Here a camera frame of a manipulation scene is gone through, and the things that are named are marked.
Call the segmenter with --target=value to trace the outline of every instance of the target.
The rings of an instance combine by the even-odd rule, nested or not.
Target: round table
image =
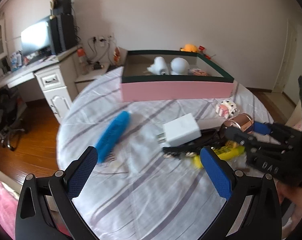
[[[60,126],[57,162],[64,170],[97,142],[122,110],[131,113],[130,126],[108,161],[95,166],[73,203],[101,240],[198,239],[225,199],[204,169],[196,169],[189,160],[164,159],[156,135],[162,133],[162,124],[188,113],[200,128],[220,125],[224,119],[214,106],[221,99],[122,102],[121,74],[122,68],[117,68],[87,86]],[[263,104],[236,82],[231,100],[254,120],[273,122]],[[229,164],[246,167],[245,155]]]

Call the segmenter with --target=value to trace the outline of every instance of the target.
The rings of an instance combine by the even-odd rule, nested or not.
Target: open box
[[[176,57],[188,61],[190,68],[199,68],[210,76],[153,75],[147,67],[155,57],[163,57],[170,68]],[[124,102],[228,98],[233,89],[234,78],[204,55],[174,50],[132,50],[127,52],[124,63],[121,91]]]

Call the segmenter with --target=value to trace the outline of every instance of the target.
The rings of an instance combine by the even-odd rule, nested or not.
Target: orange plush toy
[[[193,44],[186,44],[184,48],[181,48],[180,50],[187,52],[198,52],[198,48]]]

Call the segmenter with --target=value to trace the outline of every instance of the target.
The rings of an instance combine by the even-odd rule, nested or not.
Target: white charger
[[[200,128],[192,114],[186,114],[163,125],[163,133],[157,136],[158,143],[167,142],[179,146],[201,136]]]

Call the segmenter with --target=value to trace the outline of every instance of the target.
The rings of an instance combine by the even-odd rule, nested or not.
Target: monitor screen
[[[44,18],[21,32],[23,56],[50,46],[48,18]]]

